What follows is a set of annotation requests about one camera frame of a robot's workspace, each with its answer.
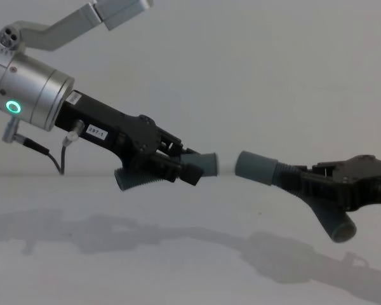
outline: label sticker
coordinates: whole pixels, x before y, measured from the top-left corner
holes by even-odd
[[[105,130],[102,130],[99,127],[93,126],[92,124],[90,124],[88,129],[86,129],[86,133],[96,138],[99,138],[100,140],[105,140],[107,135],[109,134]]]
[[[75,105],[80,99],[82,95],[78,94],[78,92],[73,91],[68,98],[66,99],[67,102],[70,102],[72,105]]]

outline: robotic arm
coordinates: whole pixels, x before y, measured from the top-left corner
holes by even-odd
[[[54,51],[104,23],[111,31],[152,7],[152,0],[98,0],[52,26],[15,22],[0,31],[0,110],[11,115],[3,140],[49,156],[65,170],[66,147],[82,137],[112,151],[125,171],[196,185],[203,170],[181,156],[197,155],[147,116],[133,117],[79,91],[74,79],[25,54],[26,48]],[[62,164],[49,150],[17,133],[20,121],[51,131],[66,130]]]

